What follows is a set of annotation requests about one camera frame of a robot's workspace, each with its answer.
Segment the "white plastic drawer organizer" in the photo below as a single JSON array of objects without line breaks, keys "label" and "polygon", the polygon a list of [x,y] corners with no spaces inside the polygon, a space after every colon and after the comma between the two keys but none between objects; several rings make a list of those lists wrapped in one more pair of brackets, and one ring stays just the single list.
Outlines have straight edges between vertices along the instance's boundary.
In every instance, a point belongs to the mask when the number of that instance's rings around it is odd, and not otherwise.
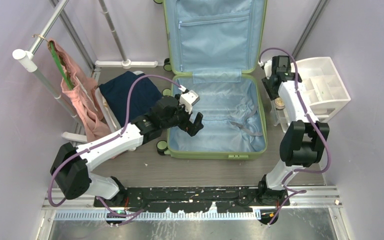
[{"label": "white plastic drawer organizer", "polygon": [[304,101],[320,122],[328,122],[351,101],[332,58],[311,57],[296,63]]}]

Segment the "green ribbed hard-shell suitcase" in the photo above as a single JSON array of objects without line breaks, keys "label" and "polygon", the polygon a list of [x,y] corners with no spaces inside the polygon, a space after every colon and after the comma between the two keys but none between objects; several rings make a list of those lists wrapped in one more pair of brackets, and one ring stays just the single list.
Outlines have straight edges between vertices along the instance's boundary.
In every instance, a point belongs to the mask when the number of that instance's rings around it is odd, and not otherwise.
[{"label": "green ribbed hard-shell suitcase", "polygon": [[267,128],[257,80],[266,16],[265,0],[164,0],[174,82],[200,99],[191,118],[203,115],[190,136],[167,131],[165,155],[178,159],[251,160],[267,149]]}]

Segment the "white perforated plastic basket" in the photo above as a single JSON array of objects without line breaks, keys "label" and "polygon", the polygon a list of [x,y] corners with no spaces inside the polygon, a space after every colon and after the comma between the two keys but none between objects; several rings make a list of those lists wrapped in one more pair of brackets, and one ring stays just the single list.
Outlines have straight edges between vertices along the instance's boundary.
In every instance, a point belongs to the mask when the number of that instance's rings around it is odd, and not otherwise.
[{"label": "white perforated plastic basket", "polygon": [[99,84],[94,96],[111,133],[119,131],[126,118],[127,100],[132,83],[145,73],[126,71]]}]

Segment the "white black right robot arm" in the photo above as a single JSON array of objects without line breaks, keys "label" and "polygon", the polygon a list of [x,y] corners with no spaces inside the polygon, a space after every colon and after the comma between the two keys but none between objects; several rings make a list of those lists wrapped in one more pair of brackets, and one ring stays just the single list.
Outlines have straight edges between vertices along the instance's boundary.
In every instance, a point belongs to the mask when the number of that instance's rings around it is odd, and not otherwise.
[{"label": "white black right robot arm", "polygon": [[289,126],[279,146],[280,160],[258,184],[257,198],[268,206],[284,199],[285,186],[295,174],[321,160],[330,128],[327,123],[319,122],[304,101],[299,91],[302,80],[292,71],[289,56],[274,56],[271,74],[262,82],[272,102],[283,101],[289,117]]}]

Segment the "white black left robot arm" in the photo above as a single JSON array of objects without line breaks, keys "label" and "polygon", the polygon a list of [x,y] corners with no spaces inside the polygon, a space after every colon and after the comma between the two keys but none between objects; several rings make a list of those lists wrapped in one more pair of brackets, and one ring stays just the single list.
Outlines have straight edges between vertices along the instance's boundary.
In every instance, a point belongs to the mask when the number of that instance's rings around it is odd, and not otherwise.
[{"label": "white black left robot arm", "polygon": [[161,136],[162,131],[178,127],[191,137],[203,129],[203,115],[198,112],[190,120],[199,96],[189,91],[176,96],[163,96],[149,112],[138,116],[125,127],[98,140],[74,147],[63,144],[50,169],[52,181],[57,183],[65,200],[82,195],[98,196],[113,206],[126,200],[124,186],[115,177],[103,177],[93,170],[105,161],[128,150],[138,148]]}]

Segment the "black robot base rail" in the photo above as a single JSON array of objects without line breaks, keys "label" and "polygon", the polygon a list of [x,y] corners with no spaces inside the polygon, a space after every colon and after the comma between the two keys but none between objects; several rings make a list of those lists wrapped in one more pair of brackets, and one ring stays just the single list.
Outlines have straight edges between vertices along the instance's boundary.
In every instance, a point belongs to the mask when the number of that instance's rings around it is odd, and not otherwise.
[{"label": "black robot base rail", "polygon": [[115,210],[160,214],[208,214],[215,207],[217,214],[251,213],[259,207],[257,219],[274,224],[278,210],[289,206],[286,190],[270,190],[264,183],[258,186],[207,186],[207,187],[130,187],[112,200],[95,199],[94,207],[108,206]]}]

